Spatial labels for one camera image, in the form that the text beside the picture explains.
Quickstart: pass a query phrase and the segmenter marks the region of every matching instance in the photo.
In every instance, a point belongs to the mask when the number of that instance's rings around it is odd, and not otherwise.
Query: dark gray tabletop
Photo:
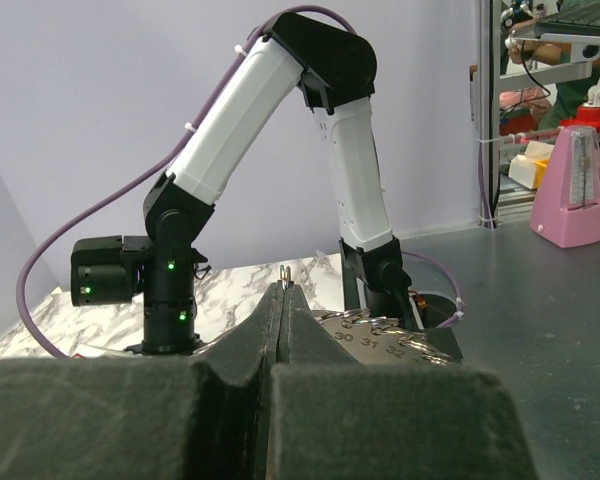
[[[563,250],[527,222],[403,242],[459,280],[464,364],[512,391],[542,480],[600,479],[600,243]],[[414,287],[451,293],[419,261]]]

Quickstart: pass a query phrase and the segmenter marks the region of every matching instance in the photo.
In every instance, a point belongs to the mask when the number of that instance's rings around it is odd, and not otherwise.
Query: marble surface
[[[212,270],[196,281],[196,332],[206,342],[239,324],[253,311],[280,265],[291,267],[315,310],[342,310],[340,255],[329,255],[227,270]],[[36,325],[66,354],[78,344],[122,350],[142,340],[142,296],[131,304],[76,308],[69,292],[52,293],[33,313]],[[22,323],[0,340],[0,358],[49,356]]]

